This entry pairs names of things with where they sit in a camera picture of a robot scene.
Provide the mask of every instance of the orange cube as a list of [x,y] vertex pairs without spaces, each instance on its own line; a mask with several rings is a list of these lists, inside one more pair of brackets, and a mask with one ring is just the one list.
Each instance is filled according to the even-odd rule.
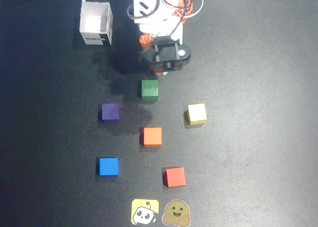
[[184,167],[167,169],[168,187],[185,186]]
[[147,148],[161,147],[161,128],[144,128],[144,146]]

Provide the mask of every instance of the yellow sticker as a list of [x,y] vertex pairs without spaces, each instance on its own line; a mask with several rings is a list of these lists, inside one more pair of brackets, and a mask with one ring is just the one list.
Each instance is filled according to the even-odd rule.
[[159,201],[135,199],[131,206],[131,223],[134,225],[150,225],[158,219]]
[[190,208],[183,200],[170,201],[162,216],[162,223],[166,226],[188,227],[191,225]]

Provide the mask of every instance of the hugging face emoji sticker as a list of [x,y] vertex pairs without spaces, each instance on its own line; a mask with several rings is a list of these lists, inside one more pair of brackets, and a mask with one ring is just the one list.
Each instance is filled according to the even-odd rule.
[[191,219],[188,204],[182,200],[170,201],[165,207],[162,223],[167,226],[190,226]]

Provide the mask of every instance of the wire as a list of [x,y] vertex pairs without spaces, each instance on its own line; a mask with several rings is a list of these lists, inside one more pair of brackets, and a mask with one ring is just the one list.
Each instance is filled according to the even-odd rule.
[[201,9],[203,8],[204,0],[201,0],[201,1],[202,1],[202,3],[201,3],[200,8],[195,13],[184,16],[184,18],[191,18],[191,17],[194,17],[195,15],[197,15],[201,11]]
[[156,0],[156,6],[154,8],[154,10],[152,12],[150,12],[149,14],[146,14],[145,16],[133,16],[129,13],[129,10],[132,8],[132,5],[129,5],[127,8],[127,15],[131,20],[137,20],[137,19],[143,19],[143,18],[147,18],[150,17],[151,15],[153,15],[159,8],[159,0]]
[[[183,0],[184,2],[184,7],[186,8],[187,7],[187,4],[188,4],[188,0]],[[183,18],[184,18],[184,15],[185,15],[185,9],[183,10],[183,13],[180,17],[180,21],[177,23],[176,27],[171,31],[170,33],[170,37],[173,35],[173,33],[177,30],[178,26],[180,25],[180,23],[182,22]]]
[[[176,10],[176,9],[184,9],[184,7],[174,6],[174,5],[170,4],[170,3],[168,3],[166,0],[161,0],[161,1],[162,1],[162,3],[163,3],[165,6],[171,8],[171,9],[173,9],[173,10]],[[189,11],[189,10],[191,9],[191,6],[192,6],[192,0],[190,0],[190,6],[188,6],[188,7],[186,8],[186,10]]]

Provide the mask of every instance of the red cube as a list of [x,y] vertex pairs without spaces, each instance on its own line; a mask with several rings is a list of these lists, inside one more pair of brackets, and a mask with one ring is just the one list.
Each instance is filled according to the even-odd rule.
[[183,167],[167,169],[166,174],[168,187],[185,186]]

